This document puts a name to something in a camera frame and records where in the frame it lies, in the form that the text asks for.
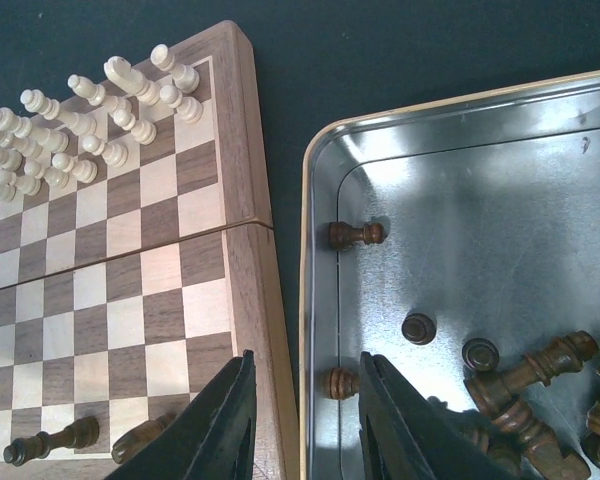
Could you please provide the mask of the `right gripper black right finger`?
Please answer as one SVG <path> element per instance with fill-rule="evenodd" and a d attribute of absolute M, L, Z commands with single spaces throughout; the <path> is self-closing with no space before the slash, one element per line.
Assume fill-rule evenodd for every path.
<path fill-rule="evenodd" d="M 367 479 L 508 479 L 382 355 L 364 351 L 358 376 Z"/>

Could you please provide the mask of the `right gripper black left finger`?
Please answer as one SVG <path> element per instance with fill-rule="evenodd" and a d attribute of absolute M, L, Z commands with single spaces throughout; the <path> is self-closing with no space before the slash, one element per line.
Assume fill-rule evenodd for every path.
<path fill-rule="evenodd" d="M 257 426 L 256 365 L 229 360 L 154 441 L 110 479 L 251 479 Z"/>

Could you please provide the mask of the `wooden chess board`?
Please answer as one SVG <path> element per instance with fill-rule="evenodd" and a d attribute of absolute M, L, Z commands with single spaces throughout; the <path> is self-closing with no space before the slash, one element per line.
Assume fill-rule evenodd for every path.
<path fill-rule="evenodd" d="M 101 479 L 114 443 L 142 422 L 182 411 L 233 356 L 254 352 L 257 426 L 253 475 L 299 475 L 298 420 L 279 283 L 253 48 L 224 21 L 176 45 L 200 76 L 200 121 L 161 100 L 149 106 L 114 83 L 137 119 L 141 145 L 104 107 L 59 101 L 97 121 L 94 135 L 123 144 L 122 167 L 69 137 L 66 153 L 95 179 L 44 180 L 37 195 L 0 202 L 0 479 Z M 58 448 L 20 467 L 3 460 L 14 439 L 94 416 L 97 442 Z"/>

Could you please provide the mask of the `dark rook in tin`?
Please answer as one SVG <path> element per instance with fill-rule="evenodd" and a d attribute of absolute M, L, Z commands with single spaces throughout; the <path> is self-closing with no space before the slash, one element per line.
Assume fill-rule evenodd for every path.
<path fill-rule="evenodd" d="M 426 345 L 436 336 L 436 323 L 422 313 L 407 315 L 401 327 L 404 338 L 415 345 Z"/>

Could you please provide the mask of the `yellow bear metal tin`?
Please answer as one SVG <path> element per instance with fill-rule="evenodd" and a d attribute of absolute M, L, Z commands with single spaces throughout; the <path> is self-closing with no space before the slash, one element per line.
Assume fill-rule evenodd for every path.
<path fill-rule="evenodd" d="M 515 397 L 600 479 L 581 448 L 600 398 L 600 70 L 333 123 L 306 150 L 302 209 L 302 478 L 367 479 L 362 352 L 426 400 L 479 411 L 464 381 L 486 372 L 465 366 L 467 340 L 491 341 L 502 372 L 583 330 L 599 351 L 580 372 Z M 332 222 L 387 236 L 332 250 Z M 402 335 L 411 313 L 436 323 L 430 343 Z M 482 415 L 521 454 L 520 479 L 544 479 Z"/>

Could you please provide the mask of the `dark pawn in tin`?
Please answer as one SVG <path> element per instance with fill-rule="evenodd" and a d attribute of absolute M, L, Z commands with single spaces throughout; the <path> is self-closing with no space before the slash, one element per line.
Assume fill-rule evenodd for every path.
<path fill-rule="evenodd" d="M 346 222 L 332 222 L 328 229 L 329 247 L 336 251 L 348 249 L 359 242 L 365 245 L 381 244 L 386 236 L 386 231 L 380 223 L 354 227 Z"/>

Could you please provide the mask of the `white bishop piece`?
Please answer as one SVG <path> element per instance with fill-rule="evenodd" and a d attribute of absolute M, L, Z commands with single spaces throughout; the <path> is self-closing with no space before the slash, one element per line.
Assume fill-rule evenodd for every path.
<path fill-rule="evenodd" d="M 37 159 L 42 152 L 42 147 L 34 140 L 0 131 L 0 168 L 15 172 L 24 158 Z"/>
<path fill-rule="evenodd" d="M 127 98 L 109 95 L 101 84 L 95 84 L 84 76 L 72 74 L 67 80 L 69 88 L 78 96 L 85 99 L 91 106 L 104 107 L 113 116 L 118 110 L 130 112 L 132 106 Z"/>

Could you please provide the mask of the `white rook piece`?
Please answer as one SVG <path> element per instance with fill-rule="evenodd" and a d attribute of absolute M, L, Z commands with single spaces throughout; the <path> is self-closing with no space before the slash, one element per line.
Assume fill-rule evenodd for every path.
<path fill-rule="evenodd" d="M 178 62 L 165 44 L 153 48 L 150 61 L 160 71 L 169 73 L 174 85 L 183 93 L 190 94 L 199 86 L 200 76 L 195 68 Z"/>

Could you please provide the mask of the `white knight piece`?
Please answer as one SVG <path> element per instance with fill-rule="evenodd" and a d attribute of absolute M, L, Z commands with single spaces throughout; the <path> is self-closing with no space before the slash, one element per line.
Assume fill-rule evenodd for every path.
<path fill-rule="evenodd" d="M 153 106 L 160 100 L 160 86 L 120 56 L 110 57 L 103 65 L 108 80 L 139 102 Z"/>

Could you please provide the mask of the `white queen piece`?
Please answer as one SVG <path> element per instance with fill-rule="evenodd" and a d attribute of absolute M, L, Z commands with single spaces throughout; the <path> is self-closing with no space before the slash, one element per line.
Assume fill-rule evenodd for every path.
<path fill-rule="evenodd" d="M 46 97 L 40 90 L 23 90 L 20 102 L 30 113 L 40 114 L 49 121 L 60 121 L 74 135 L 86 136 L 96 132 L 97 121 L 93 117 L 64 109 L 58 100 Z"/>

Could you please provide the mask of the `white king piece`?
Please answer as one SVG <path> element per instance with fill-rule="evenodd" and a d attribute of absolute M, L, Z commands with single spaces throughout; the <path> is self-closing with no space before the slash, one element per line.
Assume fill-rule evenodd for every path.
<path fill-rule="evenodd" d="M 0 108 L 0 131 L 9 132 L 21 139 L 32 139 L 52 153 L 62 153 L 69 144 L 67 134 L 32 123 L 28 117 L 16 115 L 10 108 Z"/>

